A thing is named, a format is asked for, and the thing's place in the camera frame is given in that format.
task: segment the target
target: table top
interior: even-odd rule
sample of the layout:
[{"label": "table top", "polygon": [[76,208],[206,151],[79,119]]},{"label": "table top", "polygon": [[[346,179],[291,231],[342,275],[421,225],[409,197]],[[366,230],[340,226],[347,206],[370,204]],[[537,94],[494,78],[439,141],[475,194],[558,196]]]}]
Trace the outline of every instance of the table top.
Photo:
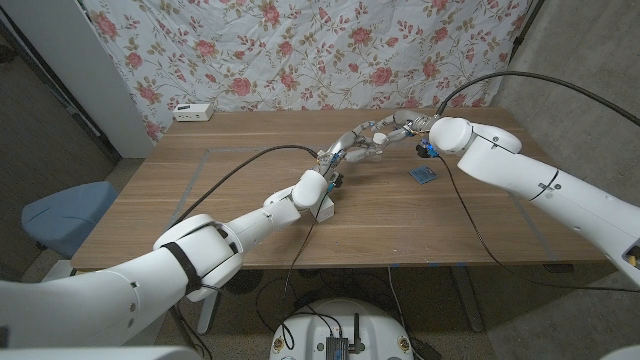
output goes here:
[{"label": "table top", "polygon": [[[419,110],[433,114],[435,109]],[[218,113],[208,122],[175,123],[140,166],[77,251],[71,265],[91,271],[151,251],[153,243],[209,187],[241,162],[270,146],[327,149],[340,135],[394,110]],[[447,116],[501,127],[523,143],[522,153],[553,164],[504,109],[455,108]],[[422,159],[406,139],[381,161],[341,163],[344,184],[331,192],[335,215],[315,226],[297,268],[494,264],[480,244],[439,159]],[[444,157],[488,247],[504,263],[601,261],[604,256],[526,200],[484,184]],[[274,151],[231,177],[193,215],[230,221],[294,185],[315,161],[302,150]],[[427,165],[438,179],[420,185],[409,170]],[[245,257],[245,268],[288,268],[312,223],[266,238]]]}]

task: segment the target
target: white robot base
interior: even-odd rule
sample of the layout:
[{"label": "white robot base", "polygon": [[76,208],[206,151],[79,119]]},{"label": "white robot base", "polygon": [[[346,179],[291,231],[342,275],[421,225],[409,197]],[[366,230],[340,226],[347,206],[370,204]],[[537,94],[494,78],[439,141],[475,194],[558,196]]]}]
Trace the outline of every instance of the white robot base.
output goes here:
[{"label": "white robot base", "polygon": [[289,350],[278,327],[271,343],[269,359],[413,359],[409,336],[394,318],[381,309],[354,299],[325,299],[311,304],[318,314],[335,318],[324,319],[331,326],[335,337],[331,337],[329,327],[320,316],[307,314],[312,310],[303,307],[289,317],[285,324],[294,338],[285,331]]}]

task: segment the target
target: blue gripper part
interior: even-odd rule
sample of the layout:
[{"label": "blue gripper part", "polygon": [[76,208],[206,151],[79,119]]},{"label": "blue gripper part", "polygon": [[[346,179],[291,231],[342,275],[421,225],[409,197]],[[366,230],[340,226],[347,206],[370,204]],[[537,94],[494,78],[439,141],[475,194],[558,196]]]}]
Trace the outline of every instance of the blue gripper part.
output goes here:
[{"label": "blue gripper part", "polygon": [[429,144],[427,145],[427,153],[429,154],[429,156],[431,157],[437,157],[439,156],[438,151],[436,150],[436,148],[433,147],[433,145]]}]

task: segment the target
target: chair seat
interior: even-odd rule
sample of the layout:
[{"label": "chair seat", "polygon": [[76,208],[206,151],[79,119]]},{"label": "chair seat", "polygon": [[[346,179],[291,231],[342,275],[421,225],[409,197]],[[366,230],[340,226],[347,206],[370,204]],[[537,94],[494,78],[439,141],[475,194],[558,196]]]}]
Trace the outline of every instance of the chair seat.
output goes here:
[{"label": "chair seat", "polygon": [[35,241],[71,258],[118,192],[107,181],[66,189],[22,209],[22,227]]}]

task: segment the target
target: curtain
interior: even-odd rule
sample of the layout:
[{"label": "curtain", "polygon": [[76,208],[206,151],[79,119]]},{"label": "curtain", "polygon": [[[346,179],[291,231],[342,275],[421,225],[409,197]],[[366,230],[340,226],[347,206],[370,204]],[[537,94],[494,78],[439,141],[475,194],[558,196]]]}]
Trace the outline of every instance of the curtain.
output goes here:
[{"label": "curtain", "polygon": [[[530,0],[84,0],[147,134],[215,110],[436,106],[507,66]],[[451,106],[484,106],[500,80]]]}]

